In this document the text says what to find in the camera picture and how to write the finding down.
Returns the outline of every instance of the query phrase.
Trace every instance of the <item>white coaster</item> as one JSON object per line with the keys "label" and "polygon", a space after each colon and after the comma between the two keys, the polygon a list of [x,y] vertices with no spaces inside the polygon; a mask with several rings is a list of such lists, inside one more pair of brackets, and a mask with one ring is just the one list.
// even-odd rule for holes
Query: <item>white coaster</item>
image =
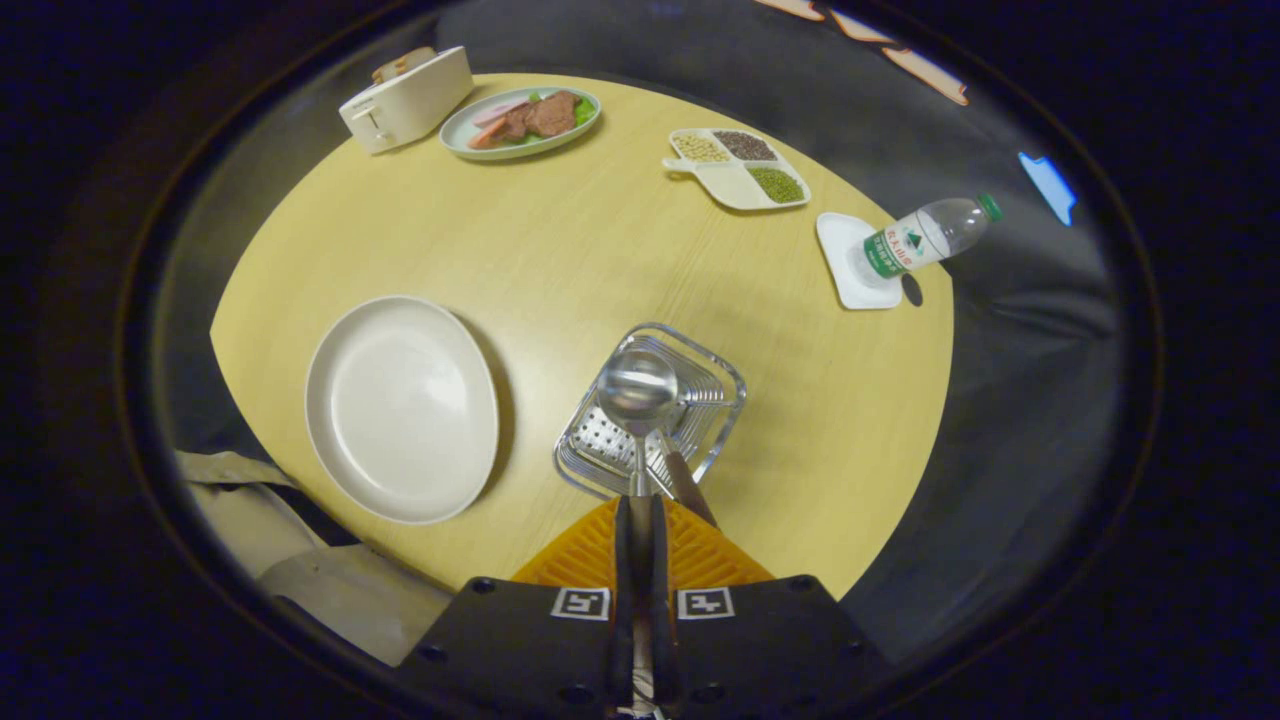
{"label": "white coaster", "polygon": [[902,301],[902,278],[867,284],[849,263],[850,249],[867,240],[876,228],[864,220],[840,213],[818,215],[818,242],[836,281],[840,304],[850,310],[883,310]]}

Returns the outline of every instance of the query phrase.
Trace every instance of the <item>soybean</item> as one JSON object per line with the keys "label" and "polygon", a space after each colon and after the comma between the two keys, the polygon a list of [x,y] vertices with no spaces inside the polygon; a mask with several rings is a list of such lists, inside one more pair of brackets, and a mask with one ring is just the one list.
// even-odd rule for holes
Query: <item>soybean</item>
{"label": "soybean", "polygon": [[774,202],[782,204],[804,200],[804,188],[800,187],[800,183],[795,178],[782,170],[773,168],[748,168],[746,172],[751,173],[755,182],[760,183],[764,193]]}
{"label": "soybean", "polygon": [[728,155],[716,147],[716,143],[696,135],[677,135],[676,147],[680,154],[695,163],[727,163]]}

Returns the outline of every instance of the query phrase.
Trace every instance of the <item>white plate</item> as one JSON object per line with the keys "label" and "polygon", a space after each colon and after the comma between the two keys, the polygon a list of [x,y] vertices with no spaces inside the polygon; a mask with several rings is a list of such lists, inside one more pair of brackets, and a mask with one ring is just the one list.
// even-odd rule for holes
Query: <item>white plate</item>
{"label": "white plate", "polygon": [[[591,119],[586,120],[581,126],[568,131],[562,132],[554,137],[547,137],[539,140],[538,142],[530,142],[529,145],[508,145],[504,147],[492,147],[488,150],[472,150],[467,147],[467,142],[472,137],[480,135],[484,128],[477,128],[471,124],[471,120],[476,118],[480,113],[495,108],[498,105],[504,105],[508,102],[520,102],[521,100],[527,100],[531,92],[536,92],[539,97],[547,97],[561,90],[567,90],[579,97],[585,97],[591,105],[595,105],[595,114]],[[506,160],[508,158],[524,158],[525,155],[534,155],[538,152],[545,152],[553,147],[559,147],[566,142],[570,142],[575,137],[580,137],[586,131],[591,129],[595,120],[600,119],[600,113],[604,108],[600,105],[599,99],[596,99],[590,92],[577,90],[575,87],[525,87],[522,90],[511,90],[508,92],[502,92],[494,95],[493,97],[485,97],[477,102],[472,102],[466,108],[458,110],[452,118],[444,122],[440,127],[440,142],[444,143],[453,154],[467,158],[468,160]]]}
{"label": "white plate", "polygon": [[887,310],[902,302],[902,278],[882,284],[867,284],[849,265],[849,251],[876,232],[870,224],[851,215],[818,215],[818,242],[836,281],[840,304],[850,310]]}
{"label": "white plate", "polygon": [[397,523],[461,512],[498,451],[498,397],[480,347],[417,297],[370,300],[329,329],[307,374],[306,418],[329,477]]}

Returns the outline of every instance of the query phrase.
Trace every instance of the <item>wooden table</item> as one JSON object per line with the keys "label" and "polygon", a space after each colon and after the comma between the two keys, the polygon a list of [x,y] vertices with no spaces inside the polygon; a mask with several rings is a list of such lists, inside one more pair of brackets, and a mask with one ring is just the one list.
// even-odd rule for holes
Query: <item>wooden table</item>
{"label": "wooden table", "polygon": [[[595,94],[604,115],[547,155],[461,160],[433,135],[380,156],[348,140],[280,202],[227,286],[211,329],[239,409],[280,468],[365,542],[458,588],[509,577],[599,502],[562,480],[552,446],[614,343],[667,323],[746,378],[748,404],[703,480],[721,528],[777,575],[840,597],[902,516],[933,447],[951,368],[951,279],[925,302],[844,310],[818,214],[892,220],[861,192],[769,138],[813,201],[748,214],[669,176],[667,135],[739,127],[664,95],[573,77],[476,78],[472,102],[534,85]],[[329,327],[408,293],[457,313],[498,387],[498,462],[448,521],[401,525],[348,500],[307,439],[303,387]],[[893,379],[908,379],[895,384]]]}

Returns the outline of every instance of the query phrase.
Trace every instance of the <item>water bottle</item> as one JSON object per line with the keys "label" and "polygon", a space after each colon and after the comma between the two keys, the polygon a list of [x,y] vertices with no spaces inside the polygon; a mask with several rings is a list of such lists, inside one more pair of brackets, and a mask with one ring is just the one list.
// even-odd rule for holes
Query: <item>water bottle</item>
{"label": "water bottle", "polygon": [[924,208],[868,237],[849,251],[849,261],[861,281],[882,286],[973,247],[991,223],[1004,218],[986,192],[977,200],[952,197]]}

